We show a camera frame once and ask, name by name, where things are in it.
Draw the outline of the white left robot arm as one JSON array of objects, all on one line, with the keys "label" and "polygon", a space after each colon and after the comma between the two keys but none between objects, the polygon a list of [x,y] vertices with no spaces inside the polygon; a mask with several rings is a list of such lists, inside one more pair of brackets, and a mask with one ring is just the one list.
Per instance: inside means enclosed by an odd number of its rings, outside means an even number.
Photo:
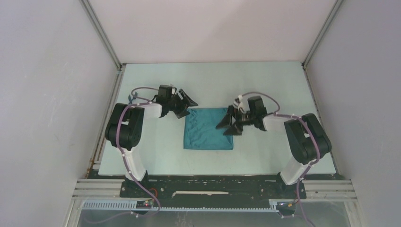
[{"label": "white left robot arm", "polygon": [[144,121],[158,119],[173,112],[178,119],[190,114],[189,107],[196,107],[183,89],[171,85],[160,85],[152,99],[142,98],[142,103],[116,103],[105,130],[105,138],[119,150],[126,168],[126,178],[134,181],[131,191],[138,197],[149,192],[149,183],[144,181],[144,167],[139,148]]}]

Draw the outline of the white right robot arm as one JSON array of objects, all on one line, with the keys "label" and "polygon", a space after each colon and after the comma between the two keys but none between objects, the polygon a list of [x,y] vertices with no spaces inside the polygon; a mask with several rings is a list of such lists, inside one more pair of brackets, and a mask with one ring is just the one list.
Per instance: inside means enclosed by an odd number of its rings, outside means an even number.
[{"label": "white right robot arm", "polygon": [[231,136],[242,135],[244,126],[248,125],[261,131],[285,133],[292,157],[278,174],[275,192],[279,197],[286,198],[293,193],[293,185],[301,182],[309,170],[331,152],[332,144],[315,114],[281,114],[280,106],[269,113],[263,97],[274,100],[261,92],[239,95],[216,129],[224,128],[224,135]]}]

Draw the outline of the teal cloth napkin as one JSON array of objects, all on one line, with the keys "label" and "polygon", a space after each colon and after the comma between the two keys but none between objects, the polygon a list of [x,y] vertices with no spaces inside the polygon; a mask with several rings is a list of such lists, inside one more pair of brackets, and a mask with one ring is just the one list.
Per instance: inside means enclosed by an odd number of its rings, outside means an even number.
[{"label": "teal cloth napkin", "polygon": [[185,117],[183,148],[188,150],[232,150],[232,136],[216,126],[227,113],[227,108],[193,108]]}]

